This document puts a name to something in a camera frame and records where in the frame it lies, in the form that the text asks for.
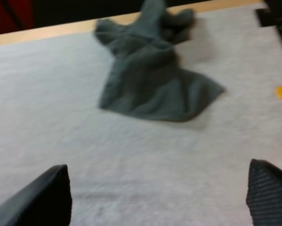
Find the fabric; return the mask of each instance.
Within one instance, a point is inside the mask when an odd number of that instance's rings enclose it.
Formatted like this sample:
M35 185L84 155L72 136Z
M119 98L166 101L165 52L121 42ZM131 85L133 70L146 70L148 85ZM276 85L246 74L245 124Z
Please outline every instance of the fabric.
M248 187L246 203L254 226L282 226L282 170L253 159Z
M95 35L115 62L100 107L150 120L186 121L199 115L223 88L178 66L172 44L188 39L191 10L172 16L163 0L147 0L131 25L99 20Z
M69 226L71 212L67 166L54 166L0 205L0 226Z

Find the black object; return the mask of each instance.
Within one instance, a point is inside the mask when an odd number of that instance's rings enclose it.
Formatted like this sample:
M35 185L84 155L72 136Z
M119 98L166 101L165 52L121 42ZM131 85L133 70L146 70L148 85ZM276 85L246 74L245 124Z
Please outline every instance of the black object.
M169 6L209 0L167 0ZM144 0L32 0L35 27L138 12Z
M54 166L0 205L0 226L69 226L71 212L67 166Z
M192 10L170 15L163 0L147 0L127 26L99 20L95 35L116 57L100 107L149 120L186 121L200 114L223 88L178 66L172 44L188 39L193 22Z
M248 187L246 203L254 226L282 226L282 170L253 159Z
M268 8L257 9L262 27L275 25L282 40L282 0L264 0Z

